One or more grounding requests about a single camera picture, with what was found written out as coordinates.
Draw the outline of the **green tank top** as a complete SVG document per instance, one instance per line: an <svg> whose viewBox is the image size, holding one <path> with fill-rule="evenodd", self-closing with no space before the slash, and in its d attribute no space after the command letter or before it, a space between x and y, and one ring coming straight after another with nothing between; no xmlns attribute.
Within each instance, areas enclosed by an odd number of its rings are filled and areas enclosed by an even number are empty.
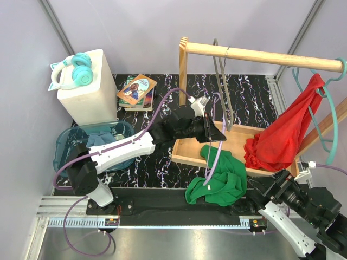
<svg viewBox="0 0 347 260"><path fill-rule="evenodd" d="M247 172L244 163L234 158L230 151L221 150L215 171L206 185L204 177L194 178L185 191L188 204L204 198L207 203L231 206L247 191Z"/></svg>

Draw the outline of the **grey hanger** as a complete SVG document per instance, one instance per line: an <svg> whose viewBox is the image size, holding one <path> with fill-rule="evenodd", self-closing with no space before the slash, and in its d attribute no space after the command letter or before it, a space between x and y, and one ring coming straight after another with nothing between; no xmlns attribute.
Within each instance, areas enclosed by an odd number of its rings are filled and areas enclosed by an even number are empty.
<svg viewBox="0 0 347 260"><path fill-rule="evenodd" d="M226 130L230 132L232 130L232 126L235 122L234 119L234 111L232 108L232 102L230 99L230 93L228 90L226 75L224 71L224 63L222 63L222 59L217 56L213 56L214 69L217 79L217 86L219 90L219 95L222 103L222 111L224 120L226 123Z"/></svg>

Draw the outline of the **blue tank top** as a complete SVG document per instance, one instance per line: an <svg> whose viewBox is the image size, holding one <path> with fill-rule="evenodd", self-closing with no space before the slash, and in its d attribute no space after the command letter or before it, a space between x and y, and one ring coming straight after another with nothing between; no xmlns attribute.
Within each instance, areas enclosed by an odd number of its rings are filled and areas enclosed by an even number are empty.
<svg viewBox="0 0 347 260"><path fill-rule="evenodd" d="M87 148L93 146L103 146L105 144L110 144L112 142L122 140L124 136L122 134L112 134L110 132L101 131L100 133L92 133L88 137L88 141L86 144Z"/></svg>

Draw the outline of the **purple hanger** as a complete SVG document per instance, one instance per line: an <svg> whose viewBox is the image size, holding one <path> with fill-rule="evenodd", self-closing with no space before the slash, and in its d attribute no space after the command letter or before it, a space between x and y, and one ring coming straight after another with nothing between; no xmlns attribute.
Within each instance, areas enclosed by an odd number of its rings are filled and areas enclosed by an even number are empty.
<svg viewBox="0 0 347 260"><path fill-rule="evenodd" d="M221 95L217 92L214 92L214 94L217 95L216 98L214 98L213 101L213 110L215 110L215 105L218 101L221 101ZM208 182L210 181L210 179L212 178L214 172L215 172L215 168L217 166L220 154L221 154L221 150L222 150L222 145L223 145L223 141L220 141L217 152L216 152L216 157L214 159L212 168L210 170L208 170L208 162L209 162L209 157L210 157L210 152L211 152L211 142L209 144L209 151L208 151L208 157L207 157L207 163L206 163L206 169L205 169L205 181L203 183L203 186L206 186L208 184Z"/></svg>

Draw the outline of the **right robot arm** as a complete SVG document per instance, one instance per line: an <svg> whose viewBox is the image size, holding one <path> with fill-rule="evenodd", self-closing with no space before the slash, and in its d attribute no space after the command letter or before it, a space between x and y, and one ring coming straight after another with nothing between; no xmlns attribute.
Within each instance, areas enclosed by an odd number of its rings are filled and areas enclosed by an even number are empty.
<svg viewBox="0 0 347 260"><path fill-rule="evenodd" d="M267 177L248 177L246 197L248 212L269 220L299 259L346 259L346 216L326 187L303 190L288 170L281 170ZM280 210L281 204L316 229L320 241L304 234Z"/></svg>

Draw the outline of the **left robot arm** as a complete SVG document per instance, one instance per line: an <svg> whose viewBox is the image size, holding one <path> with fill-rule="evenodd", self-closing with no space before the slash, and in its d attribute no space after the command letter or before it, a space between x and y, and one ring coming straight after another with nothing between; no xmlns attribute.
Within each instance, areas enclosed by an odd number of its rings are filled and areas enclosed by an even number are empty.
<svg viewBox="0 0 347 260"><path fill-rule="evenodd" d="M194 138L199 143L226 140L208 112L180 106L147 131L101 146L78 144L73 148L66 167L72 191L76 196L90 198L104 214L110 215L117 209L117 201L98 175L114 165L150 155L156 148L167 148L176 140L187 138Z"/></svg>

